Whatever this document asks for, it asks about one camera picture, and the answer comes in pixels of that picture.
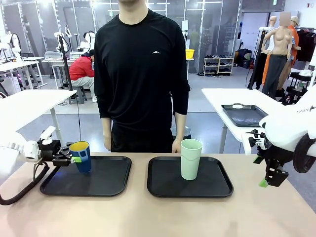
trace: shirt sleeve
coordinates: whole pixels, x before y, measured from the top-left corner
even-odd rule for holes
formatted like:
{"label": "shirt sleeve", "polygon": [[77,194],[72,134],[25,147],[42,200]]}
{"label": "shirt sleeve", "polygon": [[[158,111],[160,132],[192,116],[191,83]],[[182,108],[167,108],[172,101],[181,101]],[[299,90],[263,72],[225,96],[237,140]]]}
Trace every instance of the shirt sleeve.
{"label": "shirt sleeve", "polygon": [[188,112],[190,86],[187,78],[186,46],[182,31],[176,29],[176,40],[172,52],[172,85],[173,111],[181,115]]}
{"label": "shirt sleeve", "polygon": [[84,72],[86,73],[87,77],[93,78],[94,77],[94,70],[92,69],[92,62],[89,61],[84,66]]}
{"label": "shirt sleeve", "polygon": [[110,118],[108,110],[113,100],[113,87],[105,63],[103,62],[98,34],[94,46],[94,71],[94,91],[97,97],[100,118]]}

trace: black pants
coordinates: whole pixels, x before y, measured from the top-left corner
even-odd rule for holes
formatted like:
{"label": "black pants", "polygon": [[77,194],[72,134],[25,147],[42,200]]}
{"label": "black pants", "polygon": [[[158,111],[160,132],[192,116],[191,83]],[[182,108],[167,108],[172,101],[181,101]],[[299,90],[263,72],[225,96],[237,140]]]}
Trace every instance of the black pants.
{"label": "black pants", "polygon": [[269,69],[265,85],[263,86],[262,93],[269,95],[271,98],[276,99],[277,84],[284,65],[287,61],[285,55],[271,55],[269,60]]}
{"label": "black pants", "polygon": [[253,74],[251,75],[251,80],[253,80],[253,83],[256,82],[256,89],[259,90],[261,84],[262,84],[262,75],[263,71],[265,69],[265,64],[267,60],[267,54],[265,53],[260,53],[258,57],[258,62],[256,65],[256,69],[254,70]]}
{"label": "black pants", "polygon": [[113,124],[111,152],[171,153],[173,136],[170,128],[135,131]]}

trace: blue cup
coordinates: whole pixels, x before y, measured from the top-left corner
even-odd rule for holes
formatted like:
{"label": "blue cup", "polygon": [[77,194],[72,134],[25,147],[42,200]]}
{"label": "blue cup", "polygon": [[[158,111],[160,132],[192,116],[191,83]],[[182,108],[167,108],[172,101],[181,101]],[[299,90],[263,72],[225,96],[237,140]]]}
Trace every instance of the blue cup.
{"label": "blue cup", "polygon": [[91,171],[90,146],[87,142],[75,142],[70,147],[70,154],[77,165],[80,173],[88,173]]}

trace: beige cap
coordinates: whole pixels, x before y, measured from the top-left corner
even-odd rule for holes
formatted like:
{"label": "beige cap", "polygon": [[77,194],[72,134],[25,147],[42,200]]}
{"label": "beige cap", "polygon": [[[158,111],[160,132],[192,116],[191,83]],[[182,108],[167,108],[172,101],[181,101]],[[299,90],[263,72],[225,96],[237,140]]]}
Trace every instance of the beige cap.
{"label": "beige cap", "polygon": [[299,25],[298,24],[298,17],[297,16],[291,16],[291,21],[294,21],[297,25]]}

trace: black long-sleeve shirt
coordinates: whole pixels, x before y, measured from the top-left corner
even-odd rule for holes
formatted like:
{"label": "black long-sleeve shirt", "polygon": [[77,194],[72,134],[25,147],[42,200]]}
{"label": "black long-sleeve shirt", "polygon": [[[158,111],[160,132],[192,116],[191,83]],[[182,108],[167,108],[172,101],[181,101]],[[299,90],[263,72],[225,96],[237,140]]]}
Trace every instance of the black long-sleeve shirt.
{"label": "black long-sleeve shirt", "polygon": [[95,95],[101,118],[132,130],[171,127],[173,109],[187,114],[190,87],[178,24],[151,10],[127,25],[117,15],[95,40]]}

